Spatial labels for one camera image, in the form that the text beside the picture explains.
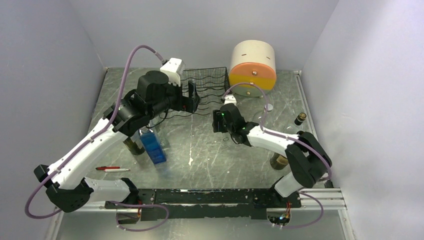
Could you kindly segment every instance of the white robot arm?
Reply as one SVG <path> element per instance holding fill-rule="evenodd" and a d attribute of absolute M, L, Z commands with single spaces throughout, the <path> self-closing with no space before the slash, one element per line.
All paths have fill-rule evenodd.
<path fill-rule="evenodd" d="M 97 125 L 69 153 L 55 163 L 39 165 L 34 173 L 41 182 L 57 172 L 44 186 L 50 201 L 64 212 L 73 212 L 84 204 L 98 201 L 137 203 L 138 190 L 128 179 L 115 181 L 85 177 L 111 147 L 131 137 L 160 113 L 170 109 L 194 113 L 200 103 L 196 85 L 188 82 L 189 95 L 183 96 L 180 75 L 185 68 L 181 59 L 171 58 L 160 71 L 149 71 L 139 78 L 137 89 L 127 93 L 118 106 L 113 124 L 97 137 L 92 137 L 107 126 L 115 105 L 103 114 Z M 83 143 L 90 141 L 62 168 L 59 166 Z"/>
<path fill-rule="evenodd" d="M 323 161 L 298 142 L 303 142 L 316 150 L 329 166 L 332 165 L 329 156 L 311 133 L 285 134 L 266 128 L 261 129 L 256 122 L 245 122 L 236 103 L 233 95 L 225 96 L 224 105 L 219 110 L 213 111 L 213 131 L 228 132 L 239 144 L 268 149 L 287 158 L 291 172 L 272 186 L 282 197 L 286 198 L 301 188 L 312 188 L 327 172 Z"/>

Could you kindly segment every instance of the gray wall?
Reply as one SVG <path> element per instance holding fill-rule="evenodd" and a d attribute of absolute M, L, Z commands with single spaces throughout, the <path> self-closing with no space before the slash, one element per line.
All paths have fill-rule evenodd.
<path fill-rule="evenodd" d="M 84 135 L 104 74 L 66 0 L 0 1 L 0 239 L 42 239 L 47 220 L 25 216 L 37 180 Z M 44 190 L 35 214 L 53 210 Z"/>
<path fill-rule="evenodd" d="M 302 71 L 359 240 L 424 236 L 423 9 L 340 0 Z"/>
<path fill-rule="evenodd" d="M 107 67 L 123 67 L 147 44 L 188 68 L 230 66 L 233 48 L 256 39 L 275 49 L 276 66 L 300 70 L 338 0 L 71 0 Z M 155 67 L 136 54 L 134 67 Z"/>

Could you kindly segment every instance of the black bracket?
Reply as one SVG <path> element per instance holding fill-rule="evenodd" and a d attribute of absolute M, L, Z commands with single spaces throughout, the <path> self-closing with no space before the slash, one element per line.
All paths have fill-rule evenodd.
<path fill-rule="evenodd" d="M 332 161 L 317 139 L 310 132 L 303 132 L 299 135 L 299 140 L 311 146 L 332 166 Z M 288 163 L 290 164 L 293 177 L 305 188 L 312 188 L 316 182 L 327 172 L 326 166 L 313 153 L 299 143 L 290 144 L 285 150 Z"/>
<path fill-rule="evenodd" d="M 169 209 L 170 219 L 237 218 L 250 217 L 266 220 L 267 208 L 300 208 L 299 193 L 281 197 L 269 188 L 237 189 L 138 189 L 143 204 L 160 204 Z M 106 209 L 121 209 L 106 203 Z M 143 208 L 141 221 L 164 219 L 166 212 L 158 207 Z"/>

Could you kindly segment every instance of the blue bottle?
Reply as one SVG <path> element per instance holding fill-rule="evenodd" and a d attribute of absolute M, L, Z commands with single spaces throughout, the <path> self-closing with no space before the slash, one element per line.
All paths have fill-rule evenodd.
<path fill-rule="evenodd" d="M 167 160 L 164 150 L 162 149 L 161 142 L 156 137 L 155 133 L 147 127 L 140 129 L 140 140 L 143 144 L 145 151 L 150 157 L 153 164 L 160 164 Z"/>

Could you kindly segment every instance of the black wire rack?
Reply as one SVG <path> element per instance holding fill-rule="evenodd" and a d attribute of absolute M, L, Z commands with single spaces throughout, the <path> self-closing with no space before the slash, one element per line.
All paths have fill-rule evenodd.
<path fill-rule="evenodd" d="M 213 67 L 201 69 L 188 69 L 184 70 L 181 75 L 182 94 L 189 95 L 188 82 L 193 81 L 196 83 L 197 94 L 200 96 L 200 104 L 195 113 L 188 114 L 187 112 L 178 112 L 170 110 L 166 115 L 166 119 L 173 117 L 204 117 L 212 113 L 212 106 L 209 104 L 222 105 L 222 96 L 225 91 L 230 88 L 230 81 L 226 67 Z"/>
<path fill-rule="evenodd" d="M 189 80 L 196 83 L 196 89 L 199 95 L 206 90 L 222 91 L 224 93 L 230 87 L 226 67 L 184 70 L 181 76 L 183 89 L 187 89 L 187 82 Z"/>

